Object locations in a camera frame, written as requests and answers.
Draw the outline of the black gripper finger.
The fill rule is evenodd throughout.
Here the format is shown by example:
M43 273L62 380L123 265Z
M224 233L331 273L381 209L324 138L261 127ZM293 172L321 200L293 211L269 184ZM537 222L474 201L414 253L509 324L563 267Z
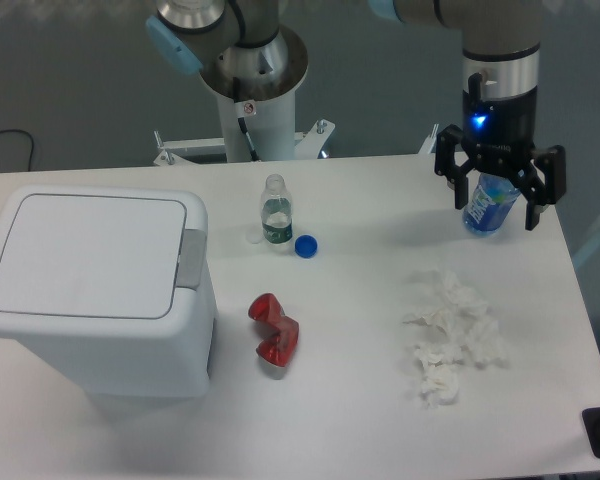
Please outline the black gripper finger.
M546 208L566 193L566 150L562 145L527 149L514 173L512 183L527 201L525 229L532 231Z
M461 165L456 163L457 146L467 155ZM434 173L445 177L448 186L454 191L456 209L463 209L468 203L468 174L475 169L476 155L476 143L460 127L451 124L437 134Z

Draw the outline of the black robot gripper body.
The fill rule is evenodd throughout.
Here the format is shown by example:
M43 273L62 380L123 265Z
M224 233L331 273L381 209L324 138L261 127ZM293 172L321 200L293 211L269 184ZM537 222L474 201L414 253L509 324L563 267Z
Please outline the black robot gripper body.
M531 162L537 89L507 99L476 102L463 92L461 145L481 173L512 177Z

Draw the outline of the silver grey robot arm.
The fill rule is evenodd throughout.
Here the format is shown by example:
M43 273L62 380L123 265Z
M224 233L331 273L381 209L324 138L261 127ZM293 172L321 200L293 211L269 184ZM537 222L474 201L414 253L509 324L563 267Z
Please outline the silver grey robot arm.
M286 160L294 94L308 70L301 38L275 1L157 1L145 28L161 56L216 96L231 162ZM386 71L400 26L453 31L462 55L462 122L436 137L434 171L467 208L470 172L507 180L526 201L525 227L566 191L561 146L534 142L543 5L539 1L373 1L371 24L347 34Z

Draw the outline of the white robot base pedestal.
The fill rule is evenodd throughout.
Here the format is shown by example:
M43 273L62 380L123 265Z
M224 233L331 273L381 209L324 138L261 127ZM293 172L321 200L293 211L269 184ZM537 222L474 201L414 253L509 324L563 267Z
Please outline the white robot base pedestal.
M309 160L328 156L327 144L336 125L320 118L308 131L296 131L294 97L246 101L239 106L243 109L241 113L230 102L218 104L223 129L219 138L164 141L155 132L154 164Z

